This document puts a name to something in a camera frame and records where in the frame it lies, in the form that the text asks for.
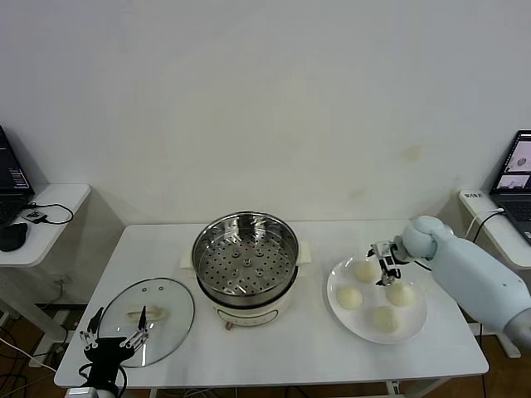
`black cable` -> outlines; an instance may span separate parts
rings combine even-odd
[[[57,357],[57,352],[53,352],[51,354],[51,358],[50,358],[50,366],[53,367],[54,369],[58,369],[59,368],[59,364],[60,364],[60,361],[58,361],[58,357]]]
[[[86,380],[89,380],[89,377],[86,373],[83,373],[83,371],[85,369],[88,369],[89,367],[92,367],[92,364],[91,363],[86,363],[85,365],[83,365],[82,367],[80,367],[77,371],[77,374],[80,375],[81,377],[85,378]]]
[[[22,388],[22,391],[24,391],[23,392],[23,397],[26,398],[26,396],[27,396],[27,377],[25,377],[24,375],[20,375],[20,376],[16,375],[15,382],[13,383],[13,390],[12,390],[12,393],[9,395],[9,398],[11,398],[13,396],[13,394],[15,393],[14,389],[17,386],[17,381],[18,381],[19,378],[22,379],[22,381],[24,381],[24,384],[22,385],[21,388]]]
[[[13,388],[12,388],[12,390],[15,388],[18,379],[23,379],[23,380],[24,380],[24,384],[27,384],[27,377],[25,377],[24,375],[21,375],[21,374],[13,375],[13,374],[11,374],[11,373],[6,373],[6,374],[4,374],[4,375],[0,375],[0,377],[6,377],[6,380],[7,380],[9,377],[15,377],[15,381],[13,382]],[[26,396],[26,393],[27,393],[27,389],[24,388],[24,396]]]
[[[53,303],[56,303],[57,301],[61,300],[63,298],[63,294],[65,293],[65,282],[63,281],[63,279],[60,279],[59,281],[57,282],[54,282],[55,284],[59,284],[59,295],[57,297],[55,297],[52,301],[49,301],[48,303],[44,304],[44,305],[41,305],[41,304],[36,304],[36,306],[40,309],[46,309],[48,308],[50,305],[52,305]]]
[[[480,323],[480,349],[483,351],[483,323]],[[481,375],[481,385],[483,386],[483,398],[487,398],[487,387],[485,386],[485,375]]]
[[[299,386],[287,386],[284,390],[284,398],[288,398],[288,391],[290,390],[291,387],[294,387],[296,388],[297,390],[299,390],[300,394],[302,394],[304,396],[304,398],[309,398],[308,394],[306,394],[302,388],[300,388]]]
[[[18,347],[17,341],[15,340],[15,338],[13,337],[13,335],[12,335],[10,332],[8,332],[6,329],[4,329],[4,328],[2,328],[2,330],[3,330],[5,333],[7,333],[7,335],[13,340],[13,346]],[[15,354],[15,355],[16,355],[16,357],[13,358],[13,364],[11,365],[11,369],[9,369],[9,372],[7,373],[7,374],[9,374],[9,375],[12,375],[12,374],[13,374],[13,372],[14,372],[14,370],[15,370],[15,366],[17,365],[17,361],[18,361],[18,359],[19,359],[19,357],[18,357],[18,351],[16,351],[16,354]],[[9,380],[9,378],[6,377],[6,379],[5,379],[5,380],[3,381],[3,383],[0,385],[0,391],[3,389],[3,387],[6,386],[8,380]]]
[[[29,352],[34,352],[35,351],[35,349],[39,345],[39,342],[41,341],[43,336],[44,336],[44,333],[42,333],[41,336],[33,343],[33,346],[32,346],[32,348],[30,348]],[[24,369],[26,367],[26,364],[30,361],[30,358],[28,358],[26,356],[22,357],[22,359],[24,359],[24,361],[22,362],[22,366],[19,368],[19,370],[17,372],[17,375],[19,375],[19,376],[23,376],[22,369]],[[16,363],[17,363],[17,361],[13,361],[12,369],[15,367]],[[17,379],[15,379],[15,381],[13,382],[13,384],[11,386],[11,392],[14,392],[16,383],[17,383]]]
[[[127,374],[125,373],[125,370],[121,365],[118,365],[118,369],[122,374],[122,377],[124,378],[124,385],[122,386],[122,390],[118,394],[118,398],[122,398],[122,395],[125,393],[125,389],[127,388]]]
[[[65,333],[65,338],[63,338],[63,342],[61,343],[61,345],[59,347],[60,348],[65,348],[66,340],[68,339],[68,330],[66,330],[66,328],[64,326],[62,328],[65,329],[66,333]],[[57,349],[50,350],[48,352],[43,352],[42,354],[32,355],[32,357],[37,358],[37,357],[42,357],[42,356],[48,356],[50,354],[57,354]]]
[[[61,209],[65,209],[66,211],[68,211],[70,213],[70,219],[69,220],[65,220],[65,221],[60,221],[60,222],[54,222],[54,221],[49,221],[46,218],[42,218],[38,222],[35,221],[35,223],[37,223],[37,224],[40,224],[40,223],[43,222],[45,224],[53,224],[54,226],[60,226],[61,224],[68,224],[70,221],[74,220],[74,212],[72,210],[70,210],[68,207],[63,206],[62,204],[59,204],[59,203],[51,203],[49,205],[37,205],[33,201],[32,203],[29,203],[29,204],[25,205],[22,209],[37,209],[37,208],[40,208],[40,207],[60,207]]]
[[[423,269],[425,269],[426,271],[430,271],[430,272],[431,272],[431,268],[426,267],[424,264],[421,264],[421,263],[419,263],[418,261],[415,261],[415,264],[420,265],[420,266],[421,266]]]
[[[15,340],[15,338],[13,337],[13,335],[6,329],[6,328],[3,328],[0,326],[0,331],[6,333],[11,339],[12,339],[12,344],[13,346],[15,347],[18,347],[18,344],[17,344],[17,340]],[[15,357],[11,357],[9,355],[4,355],[4,354],[0,354],[0,357],[2,358],[7,358],[7,359],[14,359],[15,361],[21,359],[22,357],[18,356],[18,351],[15,350],[15,353],[16,353],[16,356]]]
[[[475,241],[478,239],[478,236],[480,235],[480,231],[481,231],[481,228],[483,228],[483,225],[488,221],[490,220],[492,217],[494,216],[498,216],[500,214],[505,214],[505,210],[503,211],[498,211],[497,213],[494,213],[494,214],[491,214],[490,216],[488,216],[487,218],[485,218],[483,220],[483,222],[481,222],[480,226],[478,227],[478,230],[476,231],[475,233],[475,236],[474,236],[474,239],[472,240],[472,243],[475,243]]]

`white plate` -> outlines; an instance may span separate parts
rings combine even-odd
[[[401,283],[411,285],[415,291],[417,300],[413,305],[398,307],[387,300],[385,295],[386,288],[375,285],[378,279],[375,279],[370,284],[359,282],[354,275],[353,268],[355,264],[356,261],[353,258],[342,261],[334,267],[329,275],[326,293],[330,306],[339,321],[350,329],[351,332],[356,333],[358,336],[370,342],[398,344],[414,338],[424,328],[428,315],[426,296],[419,285],[410,280],[400,279]],[[362,293],[363,304],[360,308],[347,310],[339,305],[336,299],[337,289],[347,285],[359,289]],[[373,325],[373,312],[381,305],[388,305],[397,311],[400,326],[396,332],[380,332]]]

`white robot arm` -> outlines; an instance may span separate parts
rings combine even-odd
[[[531,349],[531,296],[523,280],[474,243],[456,237],[440,220],[420,216],[394,242],[373,245],[380,260],[427,260],[433,279],[475,320]],[[394,280],[386,275],[390,284]]]

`computer mouse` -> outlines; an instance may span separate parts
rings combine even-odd
[[[0,250],[13,251],[26,242],[27,224],[20,222],[0,229]]]

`laptop screen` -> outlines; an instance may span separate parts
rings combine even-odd
[[[531,130],[516,134],[491,192],[531,192]]]
[[[2,127],[0,127],[0,192],[33,193]]]

